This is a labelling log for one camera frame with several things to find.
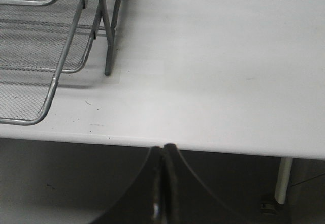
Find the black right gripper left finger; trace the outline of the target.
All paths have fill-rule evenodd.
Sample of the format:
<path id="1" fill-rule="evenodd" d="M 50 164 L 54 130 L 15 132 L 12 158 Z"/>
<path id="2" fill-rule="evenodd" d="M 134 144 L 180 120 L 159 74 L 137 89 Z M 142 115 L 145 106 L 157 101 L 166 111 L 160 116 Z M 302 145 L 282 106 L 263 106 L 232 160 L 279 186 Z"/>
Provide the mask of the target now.
<path id="1" fill-rule="evenodd" d="M 149 149 L 146 160 L 122 197 L 93 223 L 161 223 L 161 148 Z"/>

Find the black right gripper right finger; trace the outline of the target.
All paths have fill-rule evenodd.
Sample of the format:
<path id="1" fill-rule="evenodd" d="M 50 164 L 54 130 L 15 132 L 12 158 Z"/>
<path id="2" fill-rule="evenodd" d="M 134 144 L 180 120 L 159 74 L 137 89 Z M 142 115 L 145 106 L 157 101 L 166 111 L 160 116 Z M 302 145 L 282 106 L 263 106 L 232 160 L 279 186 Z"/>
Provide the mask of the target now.
<path id="1" fill-rule="evenodd" d="M 177 146 L 164 146 L 167 223 L 243 223 L 244 217 L 208 189 Z"/>

